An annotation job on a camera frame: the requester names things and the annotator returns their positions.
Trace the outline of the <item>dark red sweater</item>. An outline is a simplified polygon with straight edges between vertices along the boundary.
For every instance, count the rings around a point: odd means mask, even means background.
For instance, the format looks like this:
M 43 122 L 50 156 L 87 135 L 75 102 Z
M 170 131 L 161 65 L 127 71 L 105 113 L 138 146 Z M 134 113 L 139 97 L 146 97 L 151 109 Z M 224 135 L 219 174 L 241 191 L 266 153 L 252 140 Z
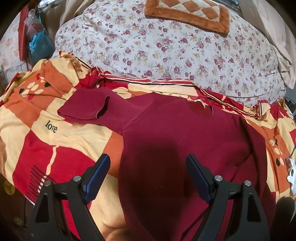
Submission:
M 265 139 L 243 117 L 157 93 L 124 99 L 107 88 L 78 89 L 58 114 L 122 136 L 122 144 L 108 154 L 135 240 L 192 239 L 207 204 L 186 170 L 189 154 L 227 181 L 250 180 L 272 223 L 275 200 L 266 182 Z

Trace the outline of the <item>red orange cream patterned blanket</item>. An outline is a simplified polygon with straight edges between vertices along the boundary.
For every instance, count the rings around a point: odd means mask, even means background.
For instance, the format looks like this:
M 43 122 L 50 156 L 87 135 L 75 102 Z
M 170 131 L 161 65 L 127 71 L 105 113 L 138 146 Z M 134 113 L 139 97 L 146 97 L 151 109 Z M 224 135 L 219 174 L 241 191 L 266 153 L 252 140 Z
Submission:
M 189 80 L 119 77 L 65 52 L 16 74 L 1 96 L 1 174 L 31 202 L 37 201 L 47 180 L 68 182 L 102 154 L 109 156 L 115 144 L 122 144 L 122 136 L 105 126 L 73 123 L 58 114 L 78 89 L 98 88 L 124 99 L 149 93 L 182 97 L 243 117 L 265 139 L 266 182 L 275 206 L 284 198 L 295 202 L 295 120 L 283 99 L 260 100 L 248 108 Z M 135 240 L 125 221 L 111 161 L 101 190 L 87 207 L 103 238 Z

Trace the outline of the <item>blue plastic bag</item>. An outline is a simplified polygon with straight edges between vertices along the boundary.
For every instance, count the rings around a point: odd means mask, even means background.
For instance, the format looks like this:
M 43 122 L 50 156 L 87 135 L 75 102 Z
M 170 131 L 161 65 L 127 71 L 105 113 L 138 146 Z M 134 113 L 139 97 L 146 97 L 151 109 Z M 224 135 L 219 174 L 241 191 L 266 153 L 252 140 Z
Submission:
M 28 47 L 31 65 L 35 65 L 41 59 L 48 59 L 55 51 L 55 45 L 45 29 L 34 35 Z

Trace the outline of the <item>red chair with floral cover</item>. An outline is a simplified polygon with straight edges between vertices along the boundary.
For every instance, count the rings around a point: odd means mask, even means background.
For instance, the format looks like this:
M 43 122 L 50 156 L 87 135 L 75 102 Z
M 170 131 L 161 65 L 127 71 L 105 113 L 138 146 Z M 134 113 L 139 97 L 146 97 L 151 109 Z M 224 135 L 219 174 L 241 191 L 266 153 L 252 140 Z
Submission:
M 1 84 L 8 85 L 18 72 L 28 70 L 28 48 L 24 20 L 29 12 L 25 6 L 13 19 L 1 39 Z

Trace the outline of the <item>beige curtain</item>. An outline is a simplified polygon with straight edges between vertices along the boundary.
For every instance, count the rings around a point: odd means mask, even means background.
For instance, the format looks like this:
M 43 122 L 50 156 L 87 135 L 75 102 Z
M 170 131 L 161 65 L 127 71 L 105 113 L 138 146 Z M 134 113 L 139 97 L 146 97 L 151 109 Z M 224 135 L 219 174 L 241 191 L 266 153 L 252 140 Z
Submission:
M 274 46 L 285 86 L 295 86 L 295 37 L 284 19 L 267 1 L 239 1 L 243 17 Z

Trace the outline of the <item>clear plastic bag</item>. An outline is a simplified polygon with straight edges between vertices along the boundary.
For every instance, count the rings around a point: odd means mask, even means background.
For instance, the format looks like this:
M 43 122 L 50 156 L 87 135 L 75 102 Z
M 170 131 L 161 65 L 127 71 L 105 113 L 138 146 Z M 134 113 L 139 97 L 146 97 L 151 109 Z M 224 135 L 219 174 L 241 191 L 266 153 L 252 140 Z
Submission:
M 36 16 L 36 12 L 34 9 L 31 9 L 28 12 L 28 16 L 24 20 L 24 23 L 25 23 L 26 37 L 29 42 L 33 39 L 35 35 L 43 32 L 44 30 L 43 24 L 40 22 L 40 20 Z

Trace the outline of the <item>white floral quilt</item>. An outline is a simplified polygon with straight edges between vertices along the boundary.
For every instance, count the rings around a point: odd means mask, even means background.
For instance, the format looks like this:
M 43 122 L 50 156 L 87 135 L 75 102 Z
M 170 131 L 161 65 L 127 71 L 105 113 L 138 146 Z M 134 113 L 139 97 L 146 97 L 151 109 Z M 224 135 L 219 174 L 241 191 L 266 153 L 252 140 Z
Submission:
M 246 106 L 274 102 L 286 87 L 273 46 L 230 14 L 227 36 L 177 21 L 149 19 L 143 1 L 95 1 L 62 25 L 55 56 L 70 52 L 119 76 L 188 79 Z

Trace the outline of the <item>brown checkered plush cushion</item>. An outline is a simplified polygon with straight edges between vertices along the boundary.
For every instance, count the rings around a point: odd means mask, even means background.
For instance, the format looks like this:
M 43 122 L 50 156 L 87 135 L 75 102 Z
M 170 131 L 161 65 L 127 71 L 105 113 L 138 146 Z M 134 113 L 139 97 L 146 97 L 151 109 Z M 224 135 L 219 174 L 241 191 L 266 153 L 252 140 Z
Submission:
M 186 23 L 215 33 L 227 34 L 230 30 L 229 10 L 214 1 L 204 0 L 148 0 L 146 16 Z

